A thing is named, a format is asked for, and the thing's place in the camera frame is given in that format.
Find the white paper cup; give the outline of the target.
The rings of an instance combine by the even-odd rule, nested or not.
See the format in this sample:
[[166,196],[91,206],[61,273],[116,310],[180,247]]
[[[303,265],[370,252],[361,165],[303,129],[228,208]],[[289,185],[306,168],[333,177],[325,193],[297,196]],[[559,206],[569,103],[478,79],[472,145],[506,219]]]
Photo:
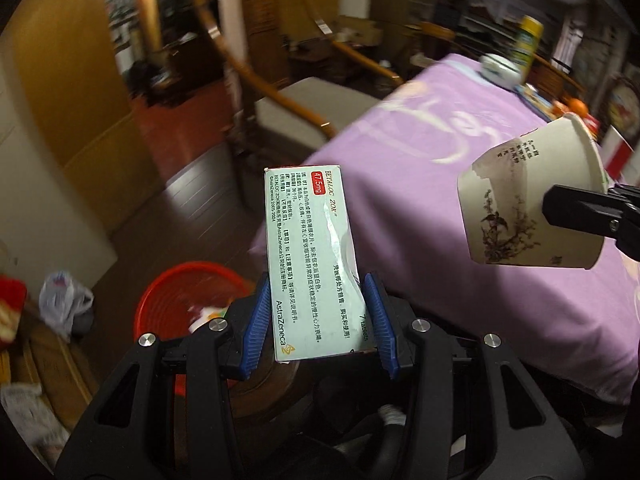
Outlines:
[[458,177],[473,261],[592,268],[603,238],[550,226],[541,211],[553,185],[603,193],[608,180],[591,134],[573,113],[492,148]]

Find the purple smile tablecloth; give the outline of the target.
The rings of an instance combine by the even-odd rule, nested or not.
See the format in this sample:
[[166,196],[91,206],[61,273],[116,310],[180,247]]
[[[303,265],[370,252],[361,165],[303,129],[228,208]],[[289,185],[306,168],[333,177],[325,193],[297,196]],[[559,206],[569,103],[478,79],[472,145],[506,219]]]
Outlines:
[[603,193],[584,123],[543,122],[452,54],[299,166],[265,171],[253,252],[271,281],[280,362],[380,344],[364,278],[616,404],[639,374],[639,263],[549,224],[544,193]]

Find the red white box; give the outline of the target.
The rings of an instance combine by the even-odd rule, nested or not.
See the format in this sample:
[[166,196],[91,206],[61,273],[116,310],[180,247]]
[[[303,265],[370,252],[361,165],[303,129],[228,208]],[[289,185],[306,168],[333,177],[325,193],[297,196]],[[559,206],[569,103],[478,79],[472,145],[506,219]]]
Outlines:
[[626,176],[634,149],[614,127],[609,126],[600,144],[600,159],[608,176],[617,182],[630,183]]

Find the blue fruit plate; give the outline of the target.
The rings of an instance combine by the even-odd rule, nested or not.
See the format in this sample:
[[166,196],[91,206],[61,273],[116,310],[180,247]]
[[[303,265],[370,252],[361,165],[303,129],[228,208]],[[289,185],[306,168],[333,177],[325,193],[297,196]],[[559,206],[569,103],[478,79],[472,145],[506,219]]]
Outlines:
[[552,122],[558,118],[553,104],[543,98],[531,84],[519,84],[515,87],[515,93],[529,110],[545,122]]

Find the red trash bin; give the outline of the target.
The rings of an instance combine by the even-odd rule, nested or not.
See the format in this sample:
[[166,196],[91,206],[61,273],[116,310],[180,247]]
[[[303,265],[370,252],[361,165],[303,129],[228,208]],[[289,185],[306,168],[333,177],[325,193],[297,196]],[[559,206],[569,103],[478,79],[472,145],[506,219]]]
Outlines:
[[154,278],[142,294],[134,311],[134,339],[152,334],[166,344],[169,357],[178,360],[186,338],[214,318],[223,318],[233,301],[254,290],[254,282],[222,264],[177,264]]

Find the yellow cylindrical can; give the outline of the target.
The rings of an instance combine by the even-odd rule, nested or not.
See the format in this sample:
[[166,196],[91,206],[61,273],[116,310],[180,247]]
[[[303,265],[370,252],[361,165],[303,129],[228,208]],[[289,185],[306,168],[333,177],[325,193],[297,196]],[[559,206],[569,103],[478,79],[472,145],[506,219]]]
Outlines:
[[529,15],[522,18],[511,50],[511,62],[518,68],[521,82],[526,81],[543,33],[544,25],[536,18]]

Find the white ceramic lidded jar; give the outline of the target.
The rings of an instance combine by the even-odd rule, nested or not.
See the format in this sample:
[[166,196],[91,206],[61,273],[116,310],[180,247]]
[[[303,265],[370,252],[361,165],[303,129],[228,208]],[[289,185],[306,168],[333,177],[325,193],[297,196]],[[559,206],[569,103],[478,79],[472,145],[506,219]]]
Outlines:
[[522,81],[518,66],[498,54],[480,57],[480,74],[492,84],[508,91],[513,91]]

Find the orange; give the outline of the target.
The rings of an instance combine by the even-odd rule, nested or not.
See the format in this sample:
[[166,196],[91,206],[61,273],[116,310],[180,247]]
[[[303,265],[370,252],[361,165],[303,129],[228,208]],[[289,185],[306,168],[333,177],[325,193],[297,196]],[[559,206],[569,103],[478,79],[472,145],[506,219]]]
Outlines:
[[580,118],[589,116],[589,108],[586,103],[577,98],[571,98],[567,101],[568,109]]

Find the white medicine box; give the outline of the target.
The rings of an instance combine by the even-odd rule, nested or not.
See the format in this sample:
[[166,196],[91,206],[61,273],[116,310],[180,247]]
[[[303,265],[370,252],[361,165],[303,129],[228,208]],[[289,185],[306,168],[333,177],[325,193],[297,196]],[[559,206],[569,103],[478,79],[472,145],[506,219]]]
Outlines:
[[372,350],[341,168],[267,169],[265,208],[276,360]]

